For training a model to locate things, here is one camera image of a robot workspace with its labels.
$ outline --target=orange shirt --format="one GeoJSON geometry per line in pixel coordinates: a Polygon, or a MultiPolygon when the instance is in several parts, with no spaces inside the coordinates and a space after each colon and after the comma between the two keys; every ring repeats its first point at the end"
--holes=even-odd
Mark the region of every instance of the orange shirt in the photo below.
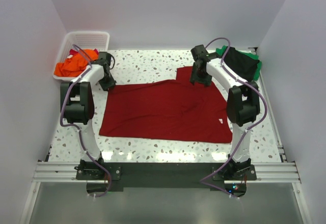
{"type": "MultiPolygon", "coordinates": [[[[84,52],[87,53],[92,60],[98,59],[96,51],[84,49],[84,52]]],[[[87,60],[77,53],[73,57],[67,58],[63,63],[57,63],[54,74],[61,77],[77,77],[86,69],[87,64],[87,60]]]]}

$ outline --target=red cloth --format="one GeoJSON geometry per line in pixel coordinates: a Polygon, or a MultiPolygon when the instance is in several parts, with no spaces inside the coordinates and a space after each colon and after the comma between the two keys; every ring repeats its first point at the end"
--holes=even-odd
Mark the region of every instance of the red cloth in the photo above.
{"type": "Polygon", "coordinates": [[[78,51],[76,51],[76,50],[73,50],[73,49],[71,49],[70,51],[69,51],[69,55],[75,55],[75,54],[77,54],[78,53],[78,51]]]}
{"type": "Polygon", "coordinates": [[[179,68],[176,80],[119,85],[109,90],[99,134],[230,143],[226,101],[213,83],[193,86],[189,82],[191,70],[179,68]]]}

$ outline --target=white wall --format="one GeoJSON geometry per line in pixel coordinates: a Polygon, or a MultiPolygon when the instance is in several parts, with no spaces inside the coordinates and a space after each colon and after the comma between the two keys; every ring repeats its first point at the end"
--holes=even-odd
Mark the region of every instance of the white wall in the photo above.
{"type": "Polygon", "coordinates": [[[19,222],[59,114],[51,73],[66,31],[51,0],[0,0],[0,222],[19,222]]]}
{"type": "Polygon", "coordinates": [[[284,0],[52,0],[67,31],[106,30],[110,48],[260,44],[284,0]]]}
{"type": "Polygon", "coordinates": [[[315,223],[326,223],[326,0],[286,0],[259,46],[273,112],[315,223]]]}

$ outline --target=plastic laundry basket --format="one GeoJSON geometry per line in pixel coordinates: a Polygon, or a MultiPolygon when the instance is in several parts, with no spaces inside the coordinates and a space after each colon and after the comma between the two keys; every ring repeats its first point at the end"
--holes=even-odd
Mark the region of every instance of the plastic laundry basket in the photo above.
{"type": "MultiPolygon", "coordinates": [[[[73,44],[76,44],[82,49],[97,49],[99,51],[107,51],[110,35],[107,32],[96,31],[79,31],[69,32],[61,45],[60,52],[57,56],[56,64],[63,63],[73,44]]],[[[71,81],[74,77],[61,77],[53,74],[54,79],[71,81]]]]}

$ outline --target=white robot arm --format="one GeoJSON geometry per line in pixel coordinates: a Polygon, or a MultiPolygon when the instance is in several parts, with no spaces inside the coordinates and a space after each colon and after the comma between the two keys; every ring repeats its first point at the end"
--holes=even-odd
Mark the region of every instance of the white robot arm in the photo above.
{"type": "Polygon", "coordinates": [[[80,145],[81,160],[90,162],[91,158],[101,159],[101,151],[99,150],[92,125],[94,116],[94,101],[92,95],[92,87],[96,83],[100,83],[103,90],[115,85],[115,80],[110,73],[111,55],[107,52],[100,52],[98,60],[87,66],[86,70],[71,82],[62,82],[60,86],[61,108],[64,106],[63,117],[68,123],[76,125],[83,138],[83,145],[80,145]],[[67,103],[64,100],[67,96],[69,87],[75,84],[68,94],[67,103]]]}
{"type": "MultiPolygon", "coordinates": [[[[233,128],[230,152],[230,155],[233,156],[229,163],[228,170],[230,172],[228,174],[242,174],[251,165],[249,152],[251,133],[246,133],[238,149],[236,147],[246,128],[252,125],[260,113],[259,97],[254,91],[243,85],[244,82],[247,82],[245,79],[239,77],[228,66],[222,67],[221,57],[216,52],[208,53],[203,45],[194,47],[191,52],[195,62],[190,81],[209,86],[214,77],[226,91],[229,91],[227,116],[232,122],[233,128]]],[[[255,82],[250,82],[250,85],[258,90],[258,85],[255,82]]]]}

